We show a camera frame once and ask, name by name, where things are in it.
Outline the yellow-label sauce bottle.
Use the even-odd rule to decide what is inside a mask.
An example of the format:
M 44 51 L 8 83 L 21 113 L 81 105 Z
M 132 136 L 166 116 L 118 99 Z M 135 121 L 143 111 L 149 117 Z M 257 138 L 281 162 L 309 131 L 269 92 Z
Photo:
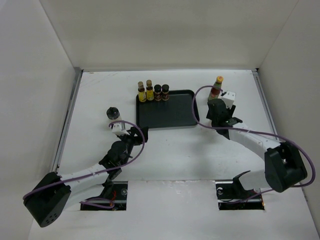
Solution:
M 154 100 L 154 89 L 150 79 L 146 81 L 146 98 L 148 101 Z
M 137 83 L 137 90 L 138 90 L 138 100 L 141 103 L 146 102 L 147 100 L 147 96 L 146 96 L 146 91 L 145 91 L 145 87 L 144 87 L 144 83 L 142 81 L 139 81 Z

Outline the white salt shaker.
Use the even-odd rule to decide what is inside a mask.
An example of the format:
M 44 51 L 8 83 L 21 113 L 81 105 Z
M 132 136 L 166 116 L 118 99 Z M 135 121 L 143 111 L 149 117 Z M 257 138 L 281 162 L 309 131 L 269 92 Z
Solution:
M 109 107 L 106 111 L 106 116 L 108 118 L 108 123 L 112 123 L 114 121 L 121 121 L 121 114 L 116 107 Z

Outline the small spice jar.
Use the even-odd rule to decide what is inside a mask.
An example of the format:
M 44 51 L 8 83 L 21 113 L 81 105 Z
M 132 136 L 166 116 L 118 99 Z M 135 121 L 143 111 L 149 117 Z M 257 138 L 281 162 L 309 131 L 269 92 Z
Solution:
M 167 101 L 169 99 L 169 85 L 163 84 L 161 87 L 161 98 L 163 101 Z
M 157 102 L 162 100 L 162 86 L 159 84 L 154 86 L 154 100 Z

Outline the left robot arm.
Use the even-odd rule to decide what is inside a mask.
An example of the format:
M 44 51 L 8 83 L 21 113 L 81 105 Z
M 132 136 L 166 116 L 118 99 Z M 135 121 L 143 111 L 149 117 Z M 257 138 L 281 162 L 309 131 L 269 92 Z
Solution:
M 93 205 L 94 198 L 108 199 L 113 180 L 122 168 L 135 160 L 132 150 L 144 147 L 148 127 L 133 126 L 117 135 L 107 154 L 95 165 L 70 174 L 47 173 L 35 188 L 23 197 L 23 204 L 41 228 L 52 224 L 68 207 L 80 203 Z

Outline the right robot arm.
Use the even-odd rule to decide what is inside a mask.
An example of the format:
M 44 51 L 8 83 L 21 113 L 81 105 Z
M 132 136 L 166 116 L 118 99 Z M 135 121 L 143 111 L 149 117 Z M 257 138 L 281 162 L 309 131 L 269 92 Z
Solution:
M 241 144 L 264 161 L 263 170 L 247 170 L 232 179 L 231 190 L 237 198 L 248 197 L 250 191 L 259 188 L 282 193 L 307 178 L 306 167 L 293 143 L 252 133 L 241 119 L 233 116 L 236 107 L 228 108 L 220 98 L 208 101 L 207 105 L 206 118 L 218 134 Z

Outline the tall red chili sauce bottle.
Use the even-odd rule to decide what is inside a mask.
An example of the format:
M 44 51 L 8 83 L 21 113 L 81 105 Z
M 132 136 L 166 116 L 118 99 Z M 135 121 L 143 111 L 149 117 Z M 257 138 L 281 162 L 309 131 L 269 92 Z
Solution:
M 210 90 L 210 93 L 208 95 L 208 101 L 211 101 L 213 99 L 217 99 L 220 96 L 221 93 L 221 88 L 222 88 L 222 83 L 223 83 L 224 77 L 223 76 L 218 76 L 216 78 L 216 81 L 213 85 L 213 87 Z

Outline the black plastic tray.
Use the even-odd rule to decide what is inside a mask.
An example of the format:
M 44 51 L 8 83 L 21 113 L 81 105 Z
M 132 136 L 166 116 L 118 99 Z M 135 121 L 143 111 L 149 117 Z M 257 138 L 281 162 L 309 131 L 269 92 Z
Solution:
M 167 101 L 141 102 L 136 97 L 135 119 L 140 128 L 149 129 L 190 127 L 200 120 L 192 90 L 171 90 Z

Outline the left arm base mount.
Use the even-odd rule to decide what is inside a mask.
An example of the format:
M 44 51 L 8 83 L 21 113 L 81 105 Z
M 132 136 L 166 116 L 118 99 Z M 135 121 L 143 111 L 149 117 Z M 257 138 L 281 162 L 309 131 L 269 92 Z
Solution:
M 126 211 L 128 182 L 115 181 L 106 186 L 97 197 L 92 197 L 88 204 L 80 204 L 81 211 Z

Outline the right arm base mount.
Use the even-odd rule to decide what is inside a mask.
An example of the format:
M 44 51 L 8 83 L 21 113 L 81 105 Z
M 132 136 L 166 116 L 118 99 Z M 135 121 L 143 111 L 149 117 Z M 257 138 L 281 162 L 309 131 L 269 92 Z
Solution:
M 220 211 L 240 210 L 264 210 L 264 202 L 261 195 L 254 196 L 257 192 L 253 189 L 245 190 L 240 184 L 239 178 L 248 173 L 245 171 L 231 180 L 220 180 L 215 182 L 218 209 Z

